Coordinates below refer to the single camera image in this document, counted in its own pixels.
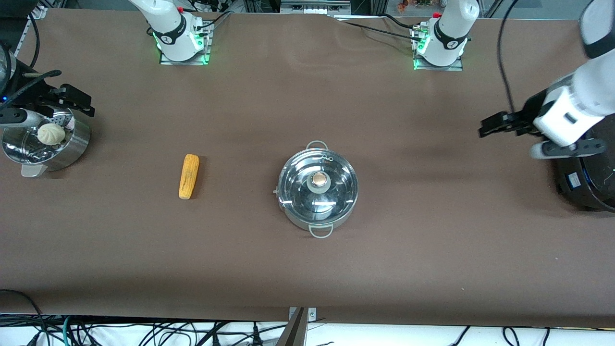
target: pot lid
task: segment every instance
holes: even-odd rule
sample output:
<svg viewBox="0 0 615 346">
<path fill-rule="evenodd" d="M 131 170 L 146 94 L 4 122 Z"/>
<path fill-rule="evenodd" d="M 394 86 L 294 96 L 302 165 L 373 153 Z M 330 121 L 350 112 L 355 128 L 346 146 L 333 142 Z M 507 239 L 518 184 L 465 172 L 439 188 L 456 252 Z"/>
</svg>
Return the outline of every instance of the pot lid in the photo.
<svg viewBox="0 0 615 346">
<path fill-rule="evenodd" d="M 315 143 L 325 148 L 310 148 Z M 350 163 L 321 141 L 311 142 L 286 162 L 277 186 L 280 205 L 313 225 L 343 218 L 352 211 L 358 194 L 357 175 Z"/>
</svg>

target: brown table surface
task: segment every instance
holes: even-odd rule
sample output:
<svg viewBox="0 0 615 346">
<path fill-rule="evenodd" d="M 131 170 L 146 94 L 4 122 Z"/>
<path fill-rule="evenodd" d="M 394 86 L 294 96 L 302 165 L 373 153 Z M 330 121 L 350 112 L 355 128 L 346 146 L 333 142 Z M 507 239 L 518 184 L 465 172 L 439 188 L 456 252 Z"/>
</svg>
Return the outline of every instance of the brown table surface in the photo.
<svg viewBox="0 0 615 346">
<path fill-rule="evenodd" d="M 556 195 L 535 139 L 478 138 L 506 109 L 499 23 L 479 20 L 464 71 L 442 73 L 413 70 L 404 39 L 323 15 L 232 14 L 210 65 L 186 67 L 158 65 L 139 12 L 50 10 L 37 69 L 61 69 L 49 82 L 86 91 L 97 114 L 67 169 L 26 179 L 0 158 L 0 286 L 44 313 L 612 325 L 614 220 Z M 512 20 L 504 42 L 518 107 L 584 61 L 576 22 Z M 326 240 L 272 194 L 315 139 L 360 184 Z M 184 201 L 187 153 L 204 164 Z"/>
</svg>

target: steel bowl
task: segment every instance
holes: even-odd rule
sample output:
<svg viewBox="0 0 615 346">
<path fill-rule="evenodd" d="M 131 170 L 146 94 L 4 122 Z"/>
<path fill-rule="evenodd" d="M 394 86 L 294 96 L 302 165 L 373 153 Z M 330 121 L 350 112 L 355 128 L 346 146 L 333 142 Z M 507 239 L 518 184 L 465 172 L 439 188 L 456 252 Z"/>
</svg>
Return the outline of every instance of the steel bowl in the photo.
<svg viewBox="0 0 615 346">
<path fill-rule="evenodd" d="M 55 123 L 66 132 L 57 145 L 45 145 L 38 138 L 41 125 Z M 83 154 L 90 140 L 90 127 L 69 109 L 55 109 L 51 118 L 43 118 L 38 126 L 8 127 L 2 133 L 2 150 L 6 156 L 22 164 L 22 175 L 37 177 L 46 169 L 63 169 Z"/>
<path fill-rule="evenodd" d="M 317 143 L 324 148 L 311 148 Z M 274 193 L 295 225 L 316 238 L 326 238 L 350 216 L 359 182 L 346 159 L 316 140 L 286 162 Z M 327 232 L 316 235 L 315 231 Z"/>
</svg>

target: metal mounting plate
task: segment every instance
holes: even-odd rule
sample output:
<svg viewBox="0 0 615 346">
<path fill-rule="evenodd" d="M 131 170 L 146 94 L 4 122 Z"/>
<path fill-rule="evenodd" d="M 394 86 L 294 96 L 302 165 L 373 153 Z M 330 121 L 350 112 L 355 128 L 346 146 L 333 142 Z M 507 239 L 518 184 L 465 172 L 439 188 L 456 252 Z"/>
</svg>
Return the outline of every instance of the metal mounting plate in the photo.
<svg viewBox="0 0 615 346">
<path fill-rule="evenodd" d="M 212 21 L 204 20 L 203 25 L 208 25 Z M 201 66 L 209 64 L 209 56 L 212 53 L 212 43 L 213 43 L 213 28 L 215 24 L 211 24 L 206 28 L 201 30 L 201 33 L 204 35 L 202 38 L 204 43 L 204 48 L 202 51 L 195 54 L 192 58 L 182 61 L 176 62 L 167 58 L 162 52 L 160 53 L 160 64 L 161 65 L 187 65 L 187 66 Z"/>
<path fill-rule="evenodd" d="M 463 71 L 463 64 L 461 63 L 461 57 L 457 58 L 454 63 L 448 66 L 434 66 L 425 60 L 424 57 L 418 55 L 415 51 L 412 51 L 414 55 L 415 70 L 431 70 L 431 71 Z"/>
<path fill-rule="evenodd" d="M 290 318 L 293 317 L 293 312 L 295 312 L 297 308 L 290 308 L 288 309 L 288 319 L 290 320 Z M 307 321 L 308 322 L 314 322 L 316 320 L 316 308 L 307 308 L 307 313 L 308 313 L 308 317 L 307 317 Z"/>
</svg>

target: metal bracket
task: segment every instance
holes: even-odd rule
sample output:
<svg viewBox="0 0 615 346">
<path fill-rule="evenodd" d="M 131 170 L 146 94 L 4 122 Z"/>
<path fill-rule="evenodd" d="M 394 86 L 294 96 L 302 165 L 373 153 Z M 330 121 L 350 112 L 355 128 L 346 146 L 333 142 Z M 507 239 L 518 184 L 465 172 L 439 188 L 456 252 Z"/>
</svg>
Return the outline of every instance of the metal bracket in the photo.
<svg viewBox="0 0 615 346">
<path fill-rule="evenodd" d="M 305 346 L 308 332 L 308 318 L 316 318 L 316 308 L 290 308 L 288 321 L 276 346 Z"/>
<path fill-rule="evenodd" d="M 26 27 L 23 29 L 22 32 L 22 36 L 19 38 L 19 43 L 17 44 L 17 47 L 15 48 L 15 53 L 13 53 L 13 55 L 17 58 L 17 54 L 19 54 L 19 50 L 21 50 L 22 48 L 22 44 L 24 42 L 24 40 L 26 39 L 26 35 L 28 34 L 28 29 L 30 29 L 30 19 L 28 19 L 28 21 L 26 22 Z"/>
<path fill-rule="evenodd" d="M 32 11 L 32 17 L 34 19 L 43 19 L 47 15 L 47 10 L 48 8 L 45 6 L 37 5 Z"/>
<path fill-rule="evenodd" d="M 211 20 L 203 20 L 202 25 L 209 25 L 212 23 Z M 162 51 L 160 52 L 160 64 L 161 65 L 188 65 L 188 66 L 201 66 L 209 64 L 209 56 L 212 53 L 212 43 L 213 43 L 213 29 L 215 24 L 211 24 L 206 28 L 201 29 L 197 32 L 197 34 L 201 35 L 200 38 L 196 38 L 196 40 L 203 40 L 203 50 L 195 54 L 192 58 L 182 61 L 176 62 L 167 58 Z"/>
<path fill-rule="evenodd" d="M 288 309 L 288 320 L 293 318 L 293 313 L 297 308 Z M 307 308 L 307 321 L 314 322 L 316 320 L 316 308 Z"/>
<path fill-rule="evenodd" d="M 281 14 L 324 14 L 329 17 L 351 15 L 348 0 L 282 0 Z"/>
<path fill-rule="evenodd" d="M 435 66 L 431 65 L 424 57 L 418 55 L 414 49 L 414 66 L 415 70 L 431 70 L 431 71 L 455 71 L 461 72 L 463 71 L 463 64 L 461 63 L 461 57 L 457 58 L 454 63 L 448 66 Z"/>
</svg>

